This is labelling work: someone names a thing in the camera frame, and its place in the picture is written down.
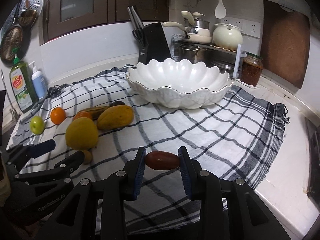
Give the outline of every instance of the kitchen countertop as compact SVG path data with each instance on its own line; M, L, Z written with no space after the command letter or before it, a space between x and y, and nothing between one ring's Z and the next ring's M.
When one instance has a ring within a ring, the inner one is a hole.
M288 109L284 141L265 179L256 193L281 222L292 240L301 240L319 215L306 195L309 176L309 141L305 116L290 99L285 99L261 85L251 89L235 85L272 104L283 103Z
M136 63L136 55L110 59L103 64L66 73L50 86L76 82L112 67L121 68L125 64ZM305 116L317 126L320 120L297 98L263 77L255 89L237 81L234 84L272 104L283 103L288 109L290 123L286 124L284 141L268 174L255 191L284 226L291 239L301 240L319 215L318 209L305 193L309 176L309 143Z

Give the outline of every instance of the jar of sauce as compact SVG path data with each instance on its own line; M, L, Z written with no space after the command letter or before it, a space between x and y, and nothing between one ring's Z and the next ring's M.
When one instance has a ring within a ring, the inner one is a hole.
M247 57L245 57L242 62L240 80L255 87L258 84L262 69L262 57L247 52Z

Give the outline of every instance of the checkered towel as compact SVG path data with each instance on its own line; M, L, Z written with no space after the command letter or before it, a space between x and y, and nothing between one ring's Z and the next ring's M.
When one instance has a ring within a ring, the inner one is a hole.
M140 146L147 152L162 150L177 154L186 146L190 157L222 179L246 180L252 188L263 180L283 141L285 105L272 105L232 86L217 104L195 110L169 109L151 104L135 93L125 80L127 68L104 71L64 89L58 98L46 99L38 114L46 122L42 135L33 135L29 123L19 124L12 135L14 145L37 144L48 139L56 148L31 159L23 172L52 169L54 164L75 151L66 146L65 131L81 109L121 100L132 106L132 124L100 132L90 165L72 173L74 184L81 179L107 178L134 159ZM66 120L54 125L50 111L61 106ZM128 233L146 233L177 228L199 220L200 203L185 195L180 171L145 169L141 192L135 202L125 202ZM97 232L100 230L99 205Z

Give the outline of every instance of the cabinet handle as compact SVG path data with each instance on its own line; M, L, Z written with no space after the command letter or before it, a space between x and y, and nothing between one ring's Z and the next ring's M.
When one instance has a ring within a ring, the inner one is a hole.
M50 7L50 1L47 1L47 4L45 6L45 22L49 22L49 7Z

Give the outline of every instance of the small green fruit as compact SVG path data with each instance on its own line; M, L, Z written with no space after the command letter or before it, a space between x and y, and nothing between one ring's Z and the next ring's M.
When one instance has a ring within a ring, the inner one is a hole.
M40 116L34 116L30 121L30 131L36 135L42 134L45 128L45 123Z

